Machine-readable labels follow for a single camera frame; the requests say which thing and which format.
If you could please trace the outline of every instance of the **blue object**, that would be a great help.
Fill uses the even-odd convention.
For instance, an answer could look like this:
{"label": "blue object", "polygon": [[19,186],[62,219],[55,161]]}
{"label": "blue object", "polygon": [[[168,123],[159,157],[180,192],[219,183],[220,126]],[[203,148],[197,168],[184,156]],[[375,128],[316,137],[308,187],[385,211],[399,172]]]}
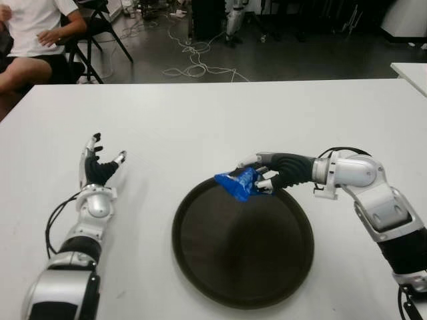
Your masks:
{"label": "blue object", "polygon": [[250,195],[261,195],[255,186],[260,174],[254,168],[247,168],[238,175],[234,172],[215,175],[215,181],[238,201],[246,202]]}

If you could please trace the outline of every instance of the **knee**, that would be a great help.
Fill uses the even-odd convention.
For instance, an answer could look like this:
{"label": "knee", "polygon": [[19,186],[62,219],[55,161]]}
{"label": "knee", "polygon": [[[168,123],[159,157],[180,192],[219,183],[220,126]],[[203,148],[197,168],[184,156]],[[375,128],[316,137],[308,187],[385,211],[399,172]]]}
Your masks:
{"label": "knee", "polygon": [[12,83],[26,82],[30,79],[32,70],[26,66],[11,64],[5,71],[7,80]]}

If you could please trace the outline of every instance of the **black chair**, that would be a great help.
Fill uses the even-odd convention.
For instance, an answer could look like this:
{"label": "black chair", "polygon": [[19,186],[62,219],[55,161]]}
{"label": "black chair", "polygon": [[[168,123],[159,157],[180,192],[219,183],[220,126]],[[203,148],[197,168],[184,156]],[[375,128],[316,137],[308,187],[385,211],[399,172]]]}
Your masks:
{"label": "black chair", "polygon": [[[66,25],[67,20],[63,20],[63,25]],[[84,75],[85,69],[87,70],[87,73],[92,74],[95,79],[98,81],[99,84],[103,84],[103,81],[101,80],[101,77],[96,73],[95,69],[92,67],[90,62],[87,60],[86,56],[81,52],[79,46],[79,37],[78,36],[72,36],[67,37],[59,40],[57,42],[57,45],[63,45],[65,46],[65,52],[69,53],[68,58],[68,65],[71,72],[71,78],[73,83],[76,83],[77,80]],[[80,62],[75,62],[74,57],[77,54],[77,56],[83,61],[83,64]]]}
{"label": "black chair", "polygon": [[[111,35],[114,37],[114,39],[117,41],[123,52],[126,54],[127,58],[133,63],[132,56],[127,52],[125,46],[120,41],[120,38],[115,33],[113,26],[111,25],[111,22],[105,18],[104,13],[109,13],[107,4],[108,0],[75,0],[80,7],[93,10],[93,13],[90,17],[86,17],[85,21],[87,24],[87,31],[84,35],[78,37],[78,40],[86,40],[87,41],[87,62],[90,65],[91,64],[91,58],[92,58],[92,43],[100,50],[102,51],[101,46],[99,43],[93,38],[94,36],[108,32],[111,33]],[[91,75],[95,76],[95,78],[99,82],[99,77],[93,73],[93,68],[91,70],[88,69],[87,71],[87,79],[90,80]]]}

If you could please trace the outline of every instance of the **concrete floor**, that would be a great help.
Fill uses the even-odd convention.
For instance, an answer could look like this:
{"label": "concrete floor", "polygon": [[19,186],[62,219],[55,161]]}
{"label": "concrete floor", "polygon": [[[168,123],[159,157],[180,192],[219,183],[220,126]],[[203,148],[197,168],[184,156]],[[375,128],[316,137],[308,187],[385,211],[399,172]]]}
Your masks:
{"label": "concrete floor", "polygon": [[[137,20],[119,17],[114,28],[118,35]],[[146,23],[134,37],[123,40],[135,62],[132,65],[115,42],[104,42],[105,53],[93,47],[95,68],[105,83],[191,83],[229,82],[232,74],[206,74],[198,79],[168,77],[162,71],[172,67],[190,66],[189,53],[167,36],[171,34],[186,39],[185,20],[175,24],[161,16],[157,25]],[[285,31],[282,40],[272,38],[260,42],[261,33],[255,25],[245,24],[240,31],[244,43],[235,49],[224,45],[223,38],[212,43],[211,51],[201,56],[209,66],[236,68],[250,81],[288,81],[324,79],[394,78],[391,62],[427,62],[427,51],[412,48],[407,43],[393,44],[381,35],[353,34],[310,35],[300,43],[291,31]],[[102,40],[112,39],[109,35]],[[243,81],[236,76],[235,81]]]}

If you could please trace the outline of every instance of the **black cable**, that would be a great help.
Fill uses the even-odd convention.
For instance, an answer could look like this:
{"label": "black cable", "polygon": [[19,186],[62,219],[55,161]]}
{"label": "black cable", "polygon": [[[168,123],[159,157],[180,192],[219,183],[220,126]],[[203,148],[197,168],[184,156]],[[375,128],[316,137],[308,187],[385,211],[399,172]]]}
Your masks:
{"label": "black cable", "polygon": [[77,196],[80,194],[80,192],[77,192],[76,194],[72,195],[70,198],[68,198],[67,200],[65,200],[64,202],[62,202],[60,205],[58,205],[55,210],[53,210],[52,214],[49,216],[48,220],[47,220],[47,224],[46,224],[46,229],[45,229],[45,242],[46,242],[46,252],[47,252],[47,257],[50,259],[51,258],[51,252],[52,251],[54,254],[56,254],[56,250],[53,248],[52,244],[51,244],[51,240],[50,240],[50,231],[52,228],[53,223],[55,222],[55,220],[58,218],[58,216],[61,214],[62,210],[64,210],[65,206],[71,202],[77,199]]}
{"label": "black cable", "polygon": [[403,312],[403,307],[402,307],[402,288],[401,287],[399,287],[399,290],[398,290],[398,306],[399,306],[400,317],[402,318],[402,320],[406,320],[405,314]]}
{"label": "black cable", "polygon": [[[369,155],[371,157],[371,155],[369,153],[367,153],[366,151],[363,151],[361,149],[358,148],[353,148],[353,147],[333,147],[333,148],[329,148],[328,150],[325,150],[324,152],[322,152],[318,158],[322,158],[325,154],[327,154],[329,151],[331,151],[331,153],[328,155],[328,158],[331,157],[332,152],[334,151],[341,151],[341,150],[348,150],[348,151],[353,151],[354,153],[357,153],[359,155]],[[323,190],[323,188],[319,188],[317,183],[314,183],[314,187],[316,190]]]}

